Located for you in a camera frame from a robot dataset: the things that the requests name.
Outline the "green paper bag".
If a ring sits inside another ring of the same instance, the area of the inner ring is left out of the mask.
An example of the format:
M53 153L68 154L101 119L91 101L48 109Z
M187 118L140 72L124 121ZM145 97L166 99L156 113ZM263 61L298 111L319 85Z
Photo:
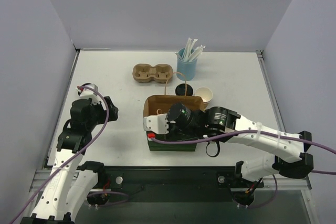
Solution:
M159 115L163 113L168 113L170 107L173 104L182 103L187 108L191 110L200 109L205 110L206 105L203 103L201 97L198 96L180 96L180 95L167 95L164 91L163 95L152 95L148 97L144 103L143 117L149 115ZM178 141L178 140L167 140L160 139L162 141ZM155 141L148 141L148 146L150 151L174 151L174 152L193 152L196 150L196 144L187 145L165 145L160 144Z

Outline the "black plastic cup lid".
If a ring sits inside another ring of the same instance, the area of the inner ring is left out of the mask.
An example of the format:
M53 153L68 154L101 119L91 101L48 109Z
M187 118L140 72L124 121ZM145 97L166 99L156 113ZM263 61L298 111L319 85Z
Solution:
M187 90L192 90L194 93L193 88L189 85L189 84L185 84L185 83L181 83L179 84L176 88L175 88L175 92L177 90L185 90L185 92L187 92Z

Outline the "single brown paper cup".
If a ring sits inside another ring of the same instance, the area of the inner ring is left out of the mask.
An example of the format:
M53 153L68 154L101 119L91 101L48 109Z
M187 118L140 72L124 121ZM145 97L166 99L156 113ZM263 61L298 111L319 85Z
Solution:
M186 95L186 96L192 96L193 95L193 91L192 90L187 90L187 92L185 92L185 90L177 90L175 92L176 95Z

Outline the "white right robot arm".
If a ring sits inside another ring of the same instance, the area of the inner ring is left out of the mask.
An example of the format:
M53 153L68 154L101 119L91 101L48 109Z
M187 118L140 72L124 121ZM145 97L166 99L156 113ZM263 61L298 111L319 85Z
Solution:
M313 157L307 152L309 146L302 143L311 140L309 132L277 131L219 106L202 111L176 103L166 116L170 129L188 140L207 138L211 142L243 144L264 151L262 157L236 163L233 181L238 186L275 174L303 179L313 170Z

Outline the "brown paper cup stack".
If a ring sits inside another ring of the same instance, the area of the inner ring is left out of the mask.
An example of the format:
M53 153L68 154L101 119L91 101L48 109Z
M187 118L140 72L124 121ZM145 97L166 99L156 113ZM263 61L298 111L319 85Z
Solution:
M210 88L200 87L195 91L195 95L201 97L204 104L209 104L213 98L213 92Z

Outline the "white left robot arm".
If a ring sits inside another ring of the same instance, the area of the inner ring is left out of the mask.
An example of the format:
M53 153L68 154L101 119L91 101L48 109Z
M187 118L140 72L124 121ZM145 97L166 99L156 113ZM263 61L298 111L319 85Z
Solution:
M74 223L77 213L94 188L109 184L103 163L81 160L97 125L118 119L118 108L110 97L96 95L72 103L70 119L58 137L54 165L44 191L29 217L21 223Z

